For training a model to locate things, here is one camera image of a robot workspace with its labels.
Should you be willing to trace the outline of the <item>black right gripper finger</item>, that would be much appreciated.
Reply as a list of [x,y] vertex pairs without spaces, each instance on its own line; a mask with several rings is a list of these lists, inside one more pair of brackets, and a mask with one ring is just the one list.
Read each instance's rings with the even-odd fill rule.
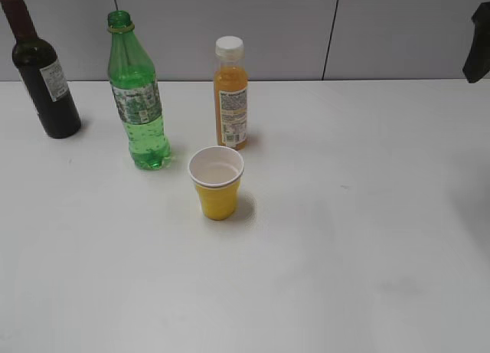
[[475,10],[471,20],[474,24],[472,45],[462,72],[469,83],[477,83],[490,70],[489,2],[481,3]]

